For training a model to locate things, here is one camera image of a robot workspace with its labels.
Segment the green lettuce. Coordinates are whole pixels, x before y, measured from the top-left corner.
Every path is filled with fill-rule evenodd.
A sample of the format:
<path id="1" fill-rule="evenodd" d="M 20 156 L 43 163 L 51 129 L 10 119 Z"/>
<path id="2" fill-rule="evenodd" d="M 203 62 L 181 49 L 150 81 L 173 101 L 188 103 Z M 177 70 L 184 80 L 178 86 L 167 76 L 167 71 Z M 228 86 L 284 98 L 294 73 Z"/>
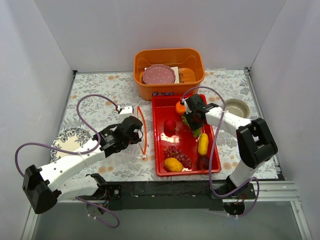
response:
<path id="1" fill-rule="evenodd" d="M 186 125 L 186 126 L 191 130 L 194 138 L 198 138 L 198 137 L 202 134 L 202 129 L 201 129 L 201 128 L 198 128 L 198 129 L 196 129 L 196 130 L 192 130 L 192 129 L 190 128 L 190 126 L 189 126 L 189 124 L 188 124 L 188 121 L 187 121 L 187 119 L 185 118 L 185 116 L 182 116 L 181 119 L 182 119 L 183 124 Z"/>

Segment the orange tangerine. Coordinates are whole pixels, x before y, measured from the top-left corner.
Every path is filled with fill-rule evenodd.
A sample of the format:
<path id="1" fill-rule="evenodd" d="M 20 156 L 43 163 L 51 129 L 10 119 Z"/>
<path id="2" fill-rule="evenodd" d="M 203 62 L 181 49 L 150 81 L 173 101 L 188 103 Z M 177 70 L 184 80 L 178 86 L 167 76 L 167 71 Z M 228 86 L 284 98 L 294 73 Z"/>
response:
<path id="1" fill-rule="evenodd" d="M 175 112 L 179 115 L 179 116 L 183 116 L 184 113 L 186 112 L 186 108 L 184 106 L 184 104 L 181 104 L 180 101 L 178 101 L 175 105 Z"/>

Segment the clear zip top bag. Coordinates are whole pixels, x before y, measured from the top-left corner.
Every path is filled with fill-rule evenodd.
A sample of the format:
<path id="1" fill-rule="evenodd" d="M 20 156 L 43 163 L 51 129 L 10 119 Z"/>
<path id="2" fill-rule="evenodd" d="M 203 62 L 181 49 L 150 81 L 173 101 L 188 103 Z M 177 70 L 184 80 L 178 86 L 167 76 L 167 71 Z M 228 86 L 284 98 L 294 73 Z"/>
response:
<path id="1" fill-rule="evenodd" d="M 141 108 L 137 107 L 137 113 L 133 107 L 133 116 L 124 119 L 124 132 L 129 136 L 131 144 L 138 144 L 141 149 L 142 159 L 146 158 L 147 152 L 147 127 Z"/>

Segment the red pomegranate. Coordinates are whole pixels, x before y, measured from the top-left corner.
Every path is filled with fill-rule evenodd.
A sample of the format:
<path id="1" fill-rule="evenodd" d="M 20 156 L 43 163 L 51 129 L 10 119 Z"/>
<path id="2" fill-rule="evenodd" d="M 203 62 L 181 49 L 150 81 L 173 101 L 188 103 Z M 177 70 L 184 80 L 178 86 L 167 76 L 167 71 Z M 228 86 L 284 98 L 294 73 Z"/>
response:
<path id="1" fill-rule="evenodd" d="M 177 124 L 173 119 L 166 119 L 163 123 L 163 129 L 166 132 L 174 132 L 176 130 Z"/>

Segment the yellow corn cob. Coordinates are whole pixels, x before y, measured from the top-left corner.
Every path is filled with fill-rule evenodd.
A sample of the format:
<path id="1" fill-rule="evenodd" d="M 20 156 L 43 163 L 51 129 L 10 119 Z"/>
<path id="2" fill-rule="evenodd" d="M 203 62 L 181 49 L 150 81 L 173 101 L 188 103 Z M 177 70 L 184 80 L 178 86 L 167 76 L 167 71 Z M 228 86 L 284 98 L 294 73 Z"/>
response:
<path id="1" fill-rule="evenodd" d="M 197 151 L 199 155 L 204 156 L 208 152 L 209 137 L 206 133 L 202 133 L 198 139 Z"/>

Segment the purple grape bunch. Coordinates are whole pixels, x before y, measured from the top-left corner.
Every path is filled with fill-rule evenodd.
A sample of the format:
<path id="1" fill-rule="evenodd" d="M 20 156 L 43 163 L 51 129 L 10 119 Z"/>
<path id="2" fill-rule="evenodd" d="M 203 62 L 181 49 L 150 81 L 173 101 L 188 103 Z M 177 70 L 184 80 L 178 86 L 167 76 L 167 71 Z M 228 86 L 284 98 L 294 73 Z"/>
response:
<path id="1" fill-rule="evenodd" d="M 191 170 L 192 169 L 192 162 L 191 159 L 180 149 L 177 149 L 175 146 L 169 146 L 167 149 L 163 150 L 164 153 L 164 161 L 167 158 L 176 158 L 179 160 L 183 165 L 183 170 Z"/>

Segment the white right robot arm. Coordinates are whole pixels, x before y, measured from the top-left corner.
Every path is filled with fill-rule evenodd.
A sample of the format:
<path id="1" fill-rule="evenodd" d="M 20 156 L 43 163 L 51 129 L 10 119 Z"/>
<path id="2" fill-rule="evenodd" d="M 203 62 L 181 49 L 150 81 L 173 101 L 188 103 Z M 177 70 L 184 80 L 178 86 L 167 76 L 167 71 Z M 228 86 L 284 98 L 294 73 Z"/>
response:
<path id="1" fill-rule="evenodd" d="M 185 107 L 183 116 L 192 130 L 204 125 L 217 127 L 213 145 L 216 144 L 219 130 L 223 130 L 237 139 L 240 161 L 234 171 L 225 180 L 225 185 L 213 187 L 212 177 L 209 184 L 216 197 L 237 199 L 245 192 L 245 186 L 252 181 L 253 175 L 264 162 L 269 161 L 278 152 L 272 133 L 262 118 L 254 120 L 239 117 L 214 103 L 205 104 L 198 95 L 180 100 Z"/>

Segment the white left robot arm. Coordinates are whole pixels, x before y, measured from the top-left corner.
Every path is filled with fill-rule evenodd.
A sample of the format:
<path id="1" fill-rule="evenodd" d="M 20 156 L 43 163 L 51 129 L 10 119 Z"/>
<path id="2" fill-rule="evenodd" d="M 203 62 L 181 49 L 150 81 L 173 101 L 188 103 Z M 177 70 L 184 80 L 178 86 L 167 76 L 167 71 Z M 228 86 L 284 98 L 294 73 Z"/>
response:
<path id="1" fill-rule="evenodd" d="M 41 167 L 29 166 L 24 173 L 22 189 L 34 212 L 43 214 L 63 200 L 83 196 L 101 200 L 109 195 L 111 188 L 98 173 L 77 179 L 72 177 L 129 145 L 141 142 L 139 134 L 142 128 L 143 123 L 138 118 L 126 117 L 122 123 L 108 126 L 95 134 L 71 155 Z"/>

